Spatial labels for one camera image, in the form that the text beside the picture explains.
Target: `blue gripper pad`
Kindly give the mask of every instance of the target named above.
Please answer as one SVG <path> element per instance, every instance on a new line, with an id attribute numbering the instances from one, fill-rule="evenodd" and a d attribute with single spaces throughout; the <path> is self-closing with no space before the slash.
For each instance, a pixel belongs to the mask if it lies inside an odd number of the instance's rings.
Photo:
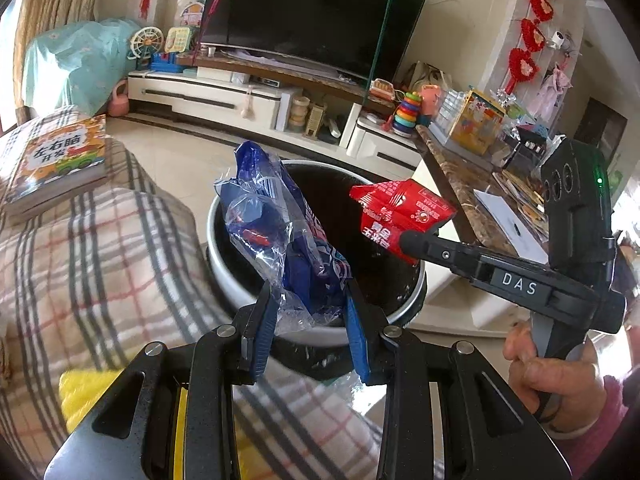
<path id="1" fill-rule="evenodd" d="M 347 337 L 349 338 L 353 367 L 360 376 L 360 380 L 367 384 L 370 373 L 369 356 L 367 355 L 367 339 L 364 336 L 360 318 L 358 318 L 358 313 L 351 295 L 348 295 L 347 298 L 344 325 L 347 329 Z"/>
<path id="2" fill-rule="evenodd" d="M 264 373 L 267 366 L 267 359 L 271 351 L 271 342 L 273 341 L 273 333 L 276 329 L 276 317 L 278 314 L 278 304 L 274 301 L 272 295 L 269 295 L 269 301 L 262 316 L 262 322 L 255 333 L 254 340 L 254 358 L 251 363 L 250 373 L 254 379 L 257 379 Z"/>

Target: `marble tabletop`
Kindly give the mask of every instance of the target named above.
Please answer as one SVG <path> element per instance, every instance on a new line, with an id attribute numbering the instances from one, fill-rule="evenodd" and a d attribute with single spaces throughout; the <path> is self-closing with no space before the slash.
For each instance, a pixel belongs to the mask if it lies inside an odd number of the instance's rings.
<path id="1" fill-rule="evenodd" d="M 460 241 L 467 244 L 479 242 L 488 249 L 517 256 L 513 245 L 491 213 L 476 198 L 474 190 L 503 197 L 518 214 L 513 198 L 502 190 L 489 171 L 444 148 L 430 137 L 426 127 L 418 126 L 416 129 L 419 137 L 415 139 L 415 145 L 422 160 L 442 197 L 458 209 L 453 223 Z"/>

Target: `pink string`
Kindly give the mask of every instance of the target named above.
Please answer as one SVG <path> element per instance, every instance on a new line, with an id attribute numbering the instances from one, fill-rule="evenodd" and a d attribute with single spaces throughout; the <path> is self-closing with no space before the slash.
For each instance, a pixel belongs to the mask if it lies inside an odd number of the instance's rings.
<path id="1" fill-rule="evenodd" d="M 562 63 L 560 64 L 560 66 L 558 67 L 560 70 L 562 70 L 562 72 L 564 72 L 564 70 L 566 70 L 566 66 L 569 64 L 569 60 L 571 59 L 571 57 L 569 56 L 569 53 L 564 53 L 564 59 L 562 60 Z"/>
<path id="2" fill-rule="evenodd" d="M 196 43 L 196 48 L 193 51 L 193 57 L 191 58 L 191 65 L 193 65 L 193 66 L 195 66 L 196 56 L 198 55 L 198 52 L 200 51 L 200 43 L 202 42 L 202 33 L 204 32 L 204 30 L 206 30 L 207 26 L 209 25 L 209 21 L 210 21 L 212 15 L 213 15 L 213 13 L 216 12 L 216 9 L 218 8 L 219 2 L 220 2 L 220 0 L 213 0 L 213 2 L 211 3 L 211 6 L 209 7 L 209 12 L 207 12 L 207 15 L 206 15 L 205 19 L 200 24 L 200 33 L 198 35 L 198 43 Z"/>

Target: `red snack wrapper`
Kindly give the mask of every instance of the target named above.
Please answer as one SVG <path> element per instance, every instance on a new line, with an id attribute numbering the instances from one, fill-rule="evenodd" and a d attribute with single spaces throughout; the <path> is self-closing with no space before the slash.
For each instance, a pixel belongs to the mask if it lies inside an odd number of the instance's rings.
<path id="1" fill-rule="evenodd" d="M 436 230 L 456 213 L 446 200 L 411 179 L 353 186 L 349 196 L 362 206 L 362 234 L 411 264 L 417 260 L 400 250 L 400 235 Z"/>

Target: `metal screw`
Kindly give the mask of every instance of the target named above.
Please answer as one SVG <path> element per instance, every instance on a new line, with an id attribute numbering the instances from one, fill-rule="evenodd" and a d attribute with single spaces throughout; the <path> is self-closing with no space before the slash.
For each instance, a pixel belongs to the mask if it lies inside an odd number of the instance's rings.
<path id="1" fill-rule="evenodd" d="M 147 354 L 149 357 L 158 355 L 161 351 L 162 343 L 159 343 L 158 341 L 149 343 L 147 346 L 145 346 L 145 354 Z"/>
<path id="2" fill-rule="evenodd" d="M 236 327 L 233 325 L 220 325 L 216 329 L 216 334 L 218 334 L 220 337 L 231 337 L 235 333 Z"/>
<path id="3" fill-rule="evenodd" d="M 469 341 L 458 341 L 456 343 L 456 351 L 459 354 L 469 355 L 476 349 Z"/>
<path id="4" fill-rule="evenodd" d="M 399 326 L 387 325 L 382 330 L 382 333 L 391 339 L 395 339 L 402 335 L 402 329 Z"/>

